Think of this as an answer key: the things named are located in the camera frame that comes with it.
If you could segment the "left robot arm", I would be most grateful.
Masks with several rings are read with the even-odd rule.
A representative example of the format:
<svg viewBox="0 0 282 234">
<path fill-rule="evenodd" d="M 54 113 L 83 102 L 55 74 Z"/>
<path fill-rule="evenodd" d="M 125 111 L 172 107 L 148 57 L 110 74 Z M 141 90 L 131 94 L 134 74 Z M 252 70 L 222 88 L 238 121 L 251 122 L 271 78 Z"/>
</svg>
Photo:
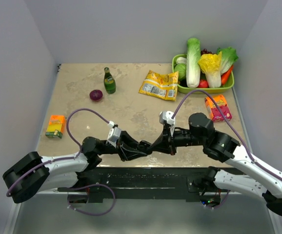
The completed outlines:
<svg viewBox="0 0 282 234">
<path fill-rule="evenodd" d="M 121 161 L 131 161 L 151 154 L 150 143 L 134 140 L 126 131 L 111 130 L 106 140 L 86 137 L 80 151 L 65 156 L 40 156 L 30 152 L 10 167 L 2 178 L 8 188 L 7 197 L 22 203 L 41 191 L 72 188 L 81 191 L 86 179 L 80 174 L 95 169 L 101 155 L 119 155 Z"/>
</svg>

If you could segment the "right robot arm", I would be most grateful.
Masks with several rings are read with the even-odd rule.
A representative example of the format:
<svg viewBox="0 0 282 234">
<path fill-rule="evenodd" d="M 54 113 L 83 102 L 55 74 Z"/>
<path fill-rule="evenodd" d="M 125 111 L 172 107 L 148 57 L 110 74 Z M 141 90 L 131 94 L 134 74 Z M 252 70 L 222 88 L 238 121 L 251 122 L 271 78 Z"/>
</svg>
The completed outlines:
<svg viewBox="0 0 282 234">
<path fill-rule="evenodd" d="M 196 185 L 209 192 L 216 188 L 263 199 L 272 212 L 282 216 L 282 172 L 252 155 L 228 134 L 215 130 L 214 123 L 203 113 L 189 117 L 189 129 L 177 130 L 171 111 L 160 113 L 163 132 L 151 145 L 152 151 L 174 155 L 182 146 L 203 146 L 203 153 L 242 172 L 234 175 L 209 167 L 208 174 Z"/>
</svg>

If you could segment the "black earbud charging case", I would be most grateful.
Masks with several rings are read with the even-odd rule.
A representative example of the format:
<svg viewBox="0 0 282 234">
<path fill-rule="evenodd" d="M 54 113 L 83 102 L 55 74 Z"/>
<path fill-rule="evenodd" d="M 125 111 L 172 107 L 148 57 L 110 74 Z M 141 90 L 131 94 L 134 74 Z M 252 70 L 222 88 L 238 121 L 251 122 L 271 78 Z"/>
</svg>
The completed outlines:
<svg viewBox="0 0 282 234">
<path fill-rule="evenodd" d="M 137 149 L 138 149 L 139 151 L 142 151 L 142 152 L 148 154 L 150 146 L 151 146 L 151 143 L 150 143 L 150 142 L 147 142 L 147 141 L 145 141 L 145 140 L 142 140 L 142 141 L 140 141 L 140 142 L 138 143 Z"/>
</svg>

